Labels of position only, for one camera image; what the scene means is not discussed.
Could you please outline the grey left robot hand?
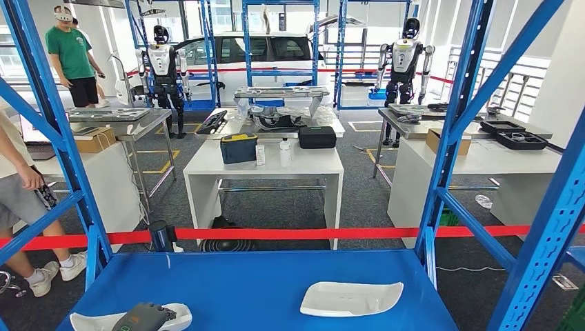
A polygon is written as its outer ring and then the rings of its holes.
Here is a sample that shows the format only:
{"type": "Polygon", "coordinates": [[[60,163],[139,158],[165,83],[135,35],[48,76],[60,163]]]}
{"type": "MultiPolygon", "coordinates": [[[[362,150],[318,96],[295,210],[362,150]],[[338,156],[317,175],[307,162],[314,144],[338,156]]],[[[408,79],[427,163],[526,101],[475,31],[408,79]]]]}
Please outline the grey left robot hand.
{"type": "Polygon", "coordinates": [[[158,330],[177,317],[174,310],[153,303],[138,303],[112,327],[114,331],[158,330]]]}

